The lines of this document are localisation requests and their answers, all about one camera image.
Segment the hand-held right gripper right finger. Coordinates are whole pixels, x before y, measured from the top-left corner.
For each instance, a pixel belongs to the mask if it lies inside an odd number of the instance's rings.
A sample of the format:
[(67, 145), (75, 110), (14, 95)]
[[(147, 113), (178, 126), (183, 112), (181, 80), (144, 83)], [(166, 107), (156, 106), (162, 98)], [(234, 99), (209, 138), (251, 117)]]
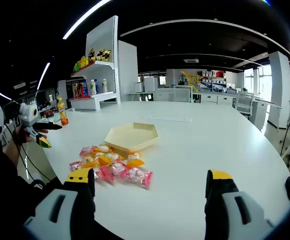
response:
[(206, 240), (263, 240), (274, 229), (264, 209), (226, 172), (208, 170), (205, 198)]

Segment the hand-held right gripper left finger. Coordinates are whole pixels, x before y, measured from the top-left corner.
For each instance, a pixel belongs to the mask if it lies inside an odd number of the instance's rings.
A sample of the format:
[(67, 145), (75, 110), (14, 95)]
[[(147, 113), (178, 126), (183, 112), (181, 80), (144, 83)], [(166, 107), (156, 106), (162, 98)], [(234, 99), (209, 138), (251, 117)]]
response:
[(33, 240), (90, 240), (94, 229), (93, 168), (71, 172), (61, 189), (54, 189), (35, 208), (23, 228)]

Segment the person's left hand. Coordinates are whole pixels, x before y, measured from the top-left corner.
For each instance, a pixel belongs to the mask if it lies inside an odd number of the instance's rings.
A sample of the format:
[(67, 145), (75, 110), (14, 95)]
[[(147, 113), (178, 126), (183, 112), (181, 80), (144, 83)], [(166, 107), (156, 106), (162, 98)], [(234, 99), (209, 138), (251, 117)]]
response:
[[(41, 133), (47, 139), (46, 134), (48, 133), (48, 130), (36, 130), (36, 131)], [(17, 145), (31, 142), (30, 138), (26, 134), (26, 131), (23, 125), (20, 125), (15, 129), (15, 133), (13, 134), (13, 139)]]

